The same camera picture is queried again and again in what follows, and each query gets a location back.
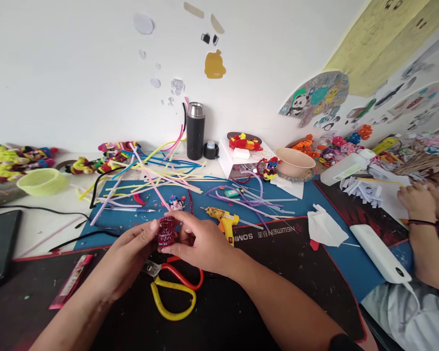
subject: black thermos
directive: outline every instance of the black thermos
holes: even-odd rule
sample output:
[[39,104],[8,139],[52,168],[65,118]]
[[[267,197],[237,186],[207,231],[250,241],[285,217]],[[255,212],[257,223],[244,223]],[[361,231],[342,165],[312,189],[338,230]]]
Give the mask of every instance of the black thermos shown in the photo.
[[187,111],[187,157],[193,161],[203,154],[203,135],[205,134],[205,114],[203,105],[198,102],[189,103]]

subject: sleeve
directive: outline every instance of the sleeve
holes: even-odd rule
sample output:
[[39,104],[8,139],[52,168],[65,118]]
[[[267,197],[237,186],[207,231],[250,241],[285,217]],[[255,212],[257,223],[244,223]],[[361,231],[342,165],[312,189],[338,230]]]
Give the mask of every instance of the sleeve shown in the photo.
[[346,334],[334,336],[330,341],[329,351],[362,351],[353,340]]

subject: white plastic bottle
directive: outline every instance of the white plastic bottle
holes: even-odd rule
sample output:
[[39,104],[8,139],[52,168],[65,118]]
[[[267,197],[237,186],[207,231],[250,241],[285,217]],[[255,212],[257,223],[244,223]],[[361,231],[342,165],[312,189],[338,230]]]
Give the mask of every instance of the white plastic bottle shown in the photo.
[[369,149],[363,149],[359,154],[349,154],[343,160],[322,172],[320,181],[328,186],[333,185],[362,169],[366,169],[369,161],[375,156],[376,154]]

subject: bracelet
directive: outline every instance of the bracelet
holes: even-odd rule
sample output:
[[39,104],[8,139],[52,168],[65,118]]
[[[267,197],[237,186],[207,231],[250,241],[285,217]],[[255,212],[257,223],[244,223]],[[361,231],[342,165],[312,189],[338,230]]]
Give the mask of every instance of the bracelet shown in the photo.
[[435,227],[436,224],[433,222],[428,222],[428,221],[422,221],[422,220],[418,220],[418,219],[409,219],[408,220],[408,225],[410,224],[416,224],[416,225],[430,225]]

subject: yellow scissors handle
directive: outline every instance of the yellow scissors handle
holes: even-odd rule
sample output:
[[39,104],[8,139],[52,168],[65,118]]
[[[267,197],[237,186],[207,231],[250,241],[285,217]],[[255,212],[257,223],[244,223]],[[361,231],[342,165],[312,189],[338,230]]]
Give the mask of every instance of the yellow scissors handle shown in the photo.
[[[158,292],[158,287],[156,285],[159,285],[159,286],[162,286],[165,288],[181,290],[183,292],[191,294],[192,295],[192,304],[184,312],[180,312],[180,313],[169,312],[163,306],[163,304],[161,302],[160,293]],[[156,307],[158,308],[158,311],[161,313],[161,315],[164,318],[166,318],[167,320],[173,321],[173,322],[179,321],[179,320],[187,317],[190,314],[190,312],[192,312],[192,310],[195,307],[195,303],[197,302],[197,295],[195,294],[195,291],[193,291],[191,288],[188,288],[182,284],[171,283],[171,282],[161,280],[159,277],[156,277],[155,281],[153,283],[151,283],[151,291],[153,292],[153,297],[155,299],[155,304],[156,304]]]

